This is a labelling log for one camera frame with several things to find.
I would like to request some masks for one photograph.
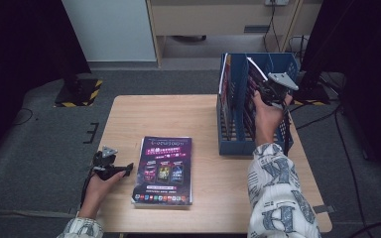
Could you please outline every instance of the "gray carpet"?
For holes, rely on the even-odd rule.
[[[113,99],[127,94],[214,94],[218,70],[117,70],[95,71],[103,80],[89,107],[56,108],[61,80],[30,91],[0,145],[0,210],[33,210],[68,213],[76,209],[87,166],[97,150]],[[296,126],[330,113],[337,105],[305,106],[292,113]],[[381,221],[381,166],[365,161],[350,124],[338,122],[357,178],[368,224]],[[94,141],[87,131],[99,123]],[[333,205],[333,229],[322,237],[348,237],[362,228],[354,183],[333,117],[299,130],[299,135],[322,198]],[[0,237],[56,237],[67,218],[0,216]],[[372,230],[381,237],[381,227]],[[105,234],[104,237],[116,237]],[[128,237],[244,237],[244,235],[130,234]]]

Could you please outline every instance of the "blue file organizer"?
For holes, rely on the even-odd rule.
[[[232,115],[232,136],[227,140],[225,134],[225,124],[221,113],[221,103],[217,98],[217,127],[218,127],[218,150],[220,155],[240,155],[250,156],[255,150],[255,142],[249,136],[243,124],[243,110],[245,94],[248,80],[247,58],[252,58],[265,74],[269,72],[286,72],[287,75],[296,81],[299,67],[290,53],[254,53],[254,54],[229,54],[231,56],[230,78],[227,90]],[[225,61],[225,54],[221,57],[221,67]],[[280,124],[275,133],[275,143],[284,149],[285,124]],[[293,138],[290,135],[289,146],[293,145]]]

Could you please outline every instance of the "black tape mark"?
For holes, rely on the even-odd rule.
[[[91,134],[91,138],[89,139],[89,141],[87,142],[82,142],[83,144],[91,144],[93,141],[94,141],[94,137],[95,137],[95,133],[97,132],[97,129],[98,129],[98,125],[100,123],[98,122],[95,122],[95,123],[90,123],[90,125],[93,125],[94,126],[94,130],[93,131],[87,131],[86,133],[87,134]]]

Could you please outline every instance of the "patterned sleeve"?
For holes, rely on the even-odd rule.
[[[302,195],[295,165],[279,145],[256,148],[247,185],[252,208],[248,238],[320,237],[315,214]]]
[[[77,217],[72,219],[58,238],[101,238],[103,230],[97,221]]]

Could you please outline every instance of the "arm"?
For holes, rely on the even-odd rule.
[[[257,148],[248,169],[252,214],[247,237],[320,237],[315,214],[302,195],[295,165],[274,144],[274,132],[283,120],[283,112],[263,103],[257,91],[253,101]]]
[[[120,172],[108,180],[102,180],[99,176],[93,175],[86,189],[85,200],[77,218],[72,219],[65,227],[59,238],[87,238],[103,236],[103,229],[97,223],[98,209],[106,195],[119,180],[123,178],[125,172]]]

